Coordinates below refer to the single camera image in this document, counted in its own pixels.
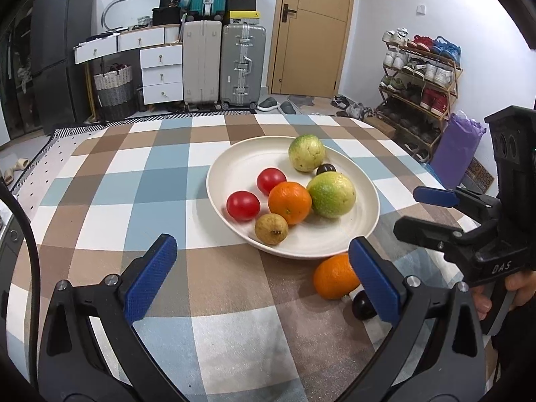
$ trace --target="black door handle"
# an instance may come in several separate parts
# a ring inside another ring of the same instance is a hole
[[[283,4],[283,16],[281,18],[281,22],[287,22],[289,13],[298,13],[298,11],[289,9],[288,4]]]

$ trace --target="blue gripper pad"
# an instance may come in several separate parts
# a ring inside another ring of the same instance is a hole
[[[439,207],[456,207],[460,200],[456,194],[450,190],[425,188],[419,186],[413,191],[413,198],[422,204],[436,205]]]
[[[400,296],[380,265],[390,264],[398,272],[396,267],[391,262],[383,260],[364,237],[350,242],[348,255],[350,265],[363,284],[366,295],[380,319],[393,326],[396,325],[401,311]]]
[[[177,259],[177,241],[162,234],[141,259],[147,259],[145,266],[124,297],[123,314],[129,325],[143,319],[153,303]]]

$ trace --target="laundry basket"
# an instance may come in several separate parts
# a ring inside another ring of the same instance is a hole
[[[136,112],[130,65],[112,65],[109,72],[93,78],[101,113],[106,121],[119,121]]]

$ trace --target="person's hand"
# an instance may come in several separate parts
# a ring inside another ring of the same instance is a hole
[[[510,310],[513,310],[515,307],[523,306],[529,302],[529,300],[536,293],[536,272],[516,272],[505,278],[505,285],[508,291],[517,290],[514,301],[510,306]],[[478,286],[471,289],[476,312],[478,313],[478,318],[481,321],[486,318],[487,314],[491,310],[491,300],[482,294],[483,291],[484,286]]]

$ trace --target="purple bag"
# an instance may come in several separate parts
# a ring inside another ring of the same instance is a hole
[[[454,189],[462,182],[476,148],[486,133],[481,123],[467,119],[463,112],[458,113],[451,115],[449,126],[430,162],[446,189]]]

